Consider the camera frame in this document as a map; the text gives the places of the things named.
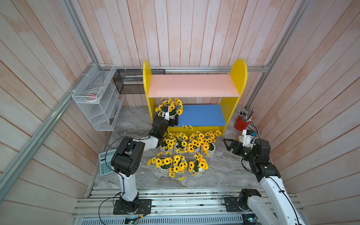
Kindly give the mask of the sunflower pot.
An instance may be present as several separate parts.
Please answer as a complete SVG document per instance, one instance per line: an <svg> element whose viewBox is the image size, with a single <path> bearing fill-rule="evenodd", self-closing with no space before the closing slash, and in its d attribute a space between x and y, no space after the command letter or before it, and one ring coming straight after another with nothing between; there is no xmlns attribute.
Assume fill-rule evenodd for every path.
<svg viewBox="0 0 360 225"><path fill-rule="evenodd" d="M192 176L203 174L208 168L206 159L200 153L196 153L194 160L188 163L188 170Z"/></svg>
<svg viewBox="0 0 360 225"><path fill-rule="evenodd" d="M187 144L188 153L198 153L202 147L205 139L205 134L201 132L196 132L191 134Z"/></svg>
<svg viewBox="0 0 360 225"><path fill-rule="evenodd" d="M186 131L192 131L193 126L183 125L183 131L175 134L176 143L174 145L177 153L187 153L189 143L191 141L191 135L187 135Z"/></svg>
<svg viewBox="0 0 360 225"><path fill-rule="evenodd" d="M168 171L173 163L171 153L160 152L156 157L153 157L148 160L148 166L155 165L156 168L161 169L162 171Z"/></svg>
<svg viewBox="0 0 360 225"><path fill-rule="evenodd" d="M165 100L163 97L161 101L162 103L155 108L155 112L158 116L163 116L166 112L169 112L169 117L182 115L183 103L180 99L175 98L175 100L173 100L172 98L169 98L168 100Z"/></svg>
<svg viewBox="0 0 360 225"><path fill-rule="evenodd" d="M185 157L182 155L175 155L172 158L172 166L169 169L169 176L182 181L185 179L184 174L187 167L188 163L185 160Z"/></svg>
<svg viewBox="0 0 360 225"><path fill-rule="evenodd" d="M177 139L175 134L169 133L166 135L163 142L161 143L160 149L166 154L170 155L173 153L173 149L176 143L177 143Z"/></svg>
<svg viewBox="0 0 360 225"><path fill-rule="evenodd" d="M211 157L215 153L217 138L222 135L220 130L209 131L202 138L202 152L204 155Z"/></svg>

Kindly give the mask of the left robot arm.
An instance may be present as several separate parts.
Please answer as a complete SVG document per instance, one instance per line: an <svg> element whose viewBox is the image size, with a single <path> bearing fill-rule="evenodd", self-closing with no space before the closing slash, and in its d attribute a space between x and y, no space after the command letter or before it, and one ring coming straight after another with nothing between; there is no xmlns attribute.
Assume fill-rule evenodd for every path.
<svg viewBox="0 0 360 225"><path fill-rule="evenodd" d="M159 147L166 136L168 127L176 125L178 125L178 116L173 119L157 116L146 137L136 139L126 136L123 138L111 159L111 166L122 181L122 195L114 203L114 215L138 214L140 218L141 215L150 214L152 200L139 198L135 173L140 166L143 152Z"/></svg>

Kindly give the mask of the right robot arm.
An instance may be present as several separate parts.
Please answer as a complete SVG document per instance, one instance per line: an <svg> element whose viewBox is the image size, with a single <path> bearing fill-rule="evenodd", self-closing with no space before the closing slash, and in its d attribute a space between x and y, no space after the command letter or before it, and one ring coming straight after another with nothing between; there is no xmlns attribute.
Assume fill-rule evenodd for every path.
<svg viewBox="0 0 360 225"><path fill-rule="evenodd" d="M255 139L252 148L234 139L224 139L224 144L228 151L249 163L250 172L265 190L274 210L268 208L257 189L243 188L238 197L224 197L227 212L251 211L263 225L305 224L286 192L278 169L270 162L268 141Z"/></svg>

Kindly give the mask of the yellow alarm clock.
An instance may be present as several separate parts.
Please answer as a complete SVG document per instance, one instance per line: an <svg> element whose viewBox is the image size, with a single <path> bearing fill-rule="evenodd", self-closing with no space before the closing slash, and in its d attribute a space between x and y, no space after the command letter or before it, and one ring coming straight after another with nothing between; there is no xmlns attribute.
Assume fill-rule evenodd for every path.
<svg viewBox="0 0 360 225"><path fill-rule="evenodd" d="M243 143L244 142L244 136L242 136L242 135L238 136L238 141Z"/></svg>

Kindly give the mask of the red pencil cup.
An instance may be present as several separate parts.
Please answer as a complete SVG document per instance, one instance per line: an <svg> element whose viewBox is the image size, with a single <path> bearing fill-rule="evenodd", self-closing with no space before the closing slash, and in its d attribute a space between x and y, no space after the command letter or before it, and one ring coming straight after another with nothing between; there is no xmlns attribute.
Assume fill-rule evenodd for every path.
<svg viewBox="0 0 360 225"><path fill-rule="evenodd" d="M234 128L238 131L246 130L247 126L253 121L253 112L254 108L251 108L249 111L247 109L241 109L238 113L238 117L235 120Z"/></svg>

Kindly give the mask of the yellow shelf unit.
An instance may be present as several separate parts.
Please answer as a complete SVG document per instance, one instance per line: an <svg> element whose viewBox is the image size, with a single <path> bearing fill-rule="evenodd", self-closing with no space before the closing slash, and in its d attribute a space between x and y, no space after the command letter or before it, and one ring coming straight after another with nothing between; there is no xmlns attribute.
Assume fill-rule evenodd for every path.
<svg viewBox="0 0 360 225"><path fill-rule="evenodd" d="M153 75L149 61L142 67L143 85L151 120L155 120L158 98L220 98L218 105L184 105L178 125L170 133L224 132L248 80L248 67L237 60L229 74Z"/></svg>

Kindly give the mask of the light blue calculator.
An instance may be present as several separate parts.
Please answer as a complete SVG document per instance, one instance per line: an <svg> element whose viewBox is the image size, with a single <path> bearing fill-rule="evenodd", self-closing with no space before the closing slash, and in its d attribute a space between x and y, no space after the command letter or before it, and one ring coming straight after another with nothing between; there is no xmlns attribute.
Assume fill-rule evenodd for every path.
<svg viewBox="0 0 360 225"><path fill-rule="evenodd" d="M105 151L98 155L99 158L99 173L100 176L109 175L114 172L114 167L111 166L111 159L116 150Z"/></svg>

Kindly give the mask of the tape roll in rack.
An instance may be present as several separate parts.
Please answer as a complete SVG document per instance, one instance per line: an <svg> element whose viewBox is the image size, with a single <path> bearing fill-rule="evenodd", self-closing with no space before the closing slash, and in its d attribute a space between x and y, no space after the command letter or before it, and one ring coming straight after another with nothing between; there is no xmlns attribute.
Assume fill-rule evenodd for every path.
<svg viewBox="0 0 360 225"><path fill-rule="evenodd" d="M100 90L91 90L84 94L84 100L86 102L97 102L102 98L103 93Z"/></svg>

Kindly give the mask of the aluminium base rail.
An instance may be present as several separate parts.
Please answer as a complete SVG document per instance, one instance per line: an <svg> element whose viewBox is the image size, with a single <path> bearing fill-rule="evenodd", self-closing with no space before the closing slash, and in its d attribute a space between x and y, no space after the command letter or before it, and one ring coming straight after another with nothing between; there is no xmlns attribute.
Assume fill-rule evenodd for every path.
<svg viewBox="0 0 360 225"><path fill-rule="evenodd" d="M75 225L194 225L242 224L253 221L249 212L228 212L227 197L238 197L240 187L141 189L139 199L150 199L151 209L134 215L115 215L118 189L93 189L79 199L72 215Z"/></svg>

